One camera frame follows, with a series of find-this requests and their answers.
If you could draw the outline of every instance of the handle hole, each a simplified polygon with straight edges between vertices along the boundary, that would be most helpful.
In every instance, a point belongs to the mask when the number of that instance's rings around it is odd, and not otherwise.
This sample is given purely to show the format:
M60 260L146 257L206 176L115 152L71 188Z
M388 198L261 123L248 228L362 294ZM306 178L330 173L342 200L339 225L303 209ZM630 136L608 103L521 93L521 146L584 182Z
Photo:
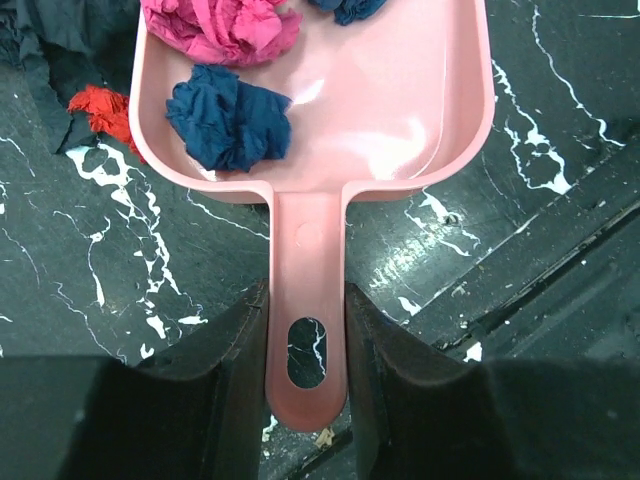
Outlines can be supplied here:
M289 329L287 373L299 388L315 388L327 372L327 332L322 322L306 317Z

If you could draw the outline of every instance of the pink dustpan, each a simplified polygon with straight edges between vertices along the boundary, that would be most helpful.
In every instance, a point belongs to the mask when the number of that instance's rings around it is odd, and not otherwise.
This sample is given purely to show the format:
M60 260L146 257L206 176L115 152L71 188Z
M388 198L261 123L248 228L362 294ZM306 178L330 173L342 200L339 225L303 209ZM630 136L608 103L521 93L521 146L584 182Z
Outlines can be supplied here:
M347 27L306 0L287 6L304 15L296 46L239 72L293 99L284 160L229 174L207 172L185 153L165 101L192 63L148 34L142 16L129 116L142 156L170 181L221 201L269 205L266 395L282 423L314 431L335 419L347 396L347 204L399 199L460 170L489 133L494 93L483 0L388 0ZM326 377L313 389L287 373L289 328L305 317L327 332Z

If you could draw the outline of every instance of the pink crumpled cloth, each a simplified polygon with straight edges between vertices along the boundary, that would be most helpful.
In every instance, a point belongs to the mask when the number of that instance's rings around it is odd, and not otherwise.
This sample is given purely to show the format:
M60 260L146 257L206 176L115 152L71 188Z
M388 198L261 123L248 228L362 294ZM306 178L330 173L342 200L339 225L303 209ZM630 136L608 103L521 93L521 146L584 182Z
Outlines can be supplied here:
M196 63L256 65L289 50L302 15L286 0L141 0L147 30Z

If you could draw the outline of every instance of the dark blue crumpled ball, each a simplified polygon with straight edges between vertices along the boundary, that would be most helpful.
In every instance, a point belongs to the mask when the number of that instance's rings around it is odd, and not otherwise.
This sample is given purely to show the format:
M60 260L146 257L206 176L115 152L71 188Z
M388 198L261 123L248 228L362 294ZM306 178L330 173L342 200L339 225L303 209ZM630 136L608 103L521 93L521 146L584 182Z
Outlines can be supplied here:
M324 12L333 11L338 25L365 20L376 13L387 0L309 0Z
M187 153L207 170L248 172L260 160L284 158L291 143L291 100L238 80L219 65L195 65L173 88L167 119Z

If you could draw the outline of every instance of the black marble countertop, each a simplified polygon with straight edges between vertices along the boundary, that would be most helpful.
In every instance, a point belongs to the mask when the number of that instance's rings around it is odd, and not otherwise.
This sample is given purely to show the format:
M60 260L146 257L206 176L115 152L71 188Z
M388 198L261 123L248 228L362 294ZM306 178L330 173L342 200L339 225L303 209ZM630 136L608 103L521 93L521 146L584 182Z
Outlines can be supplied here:
M496 115L481 153L418 195L347 215L347 280L431 343L463 336L496 289L521 287L509 268L478 289L459 280L510 239L544 231L541 212L623 151L640 116L637 0L487 0L487 9ZM562 235L541 242L553 251ZM0 355L136 364L266 278L268 246L266 208L174 186L116 142L51 156L22 74L0 66ZM466 303L434 310L434 333L428 313L444 292ZM262 477L283 478L317 435L266 424Z

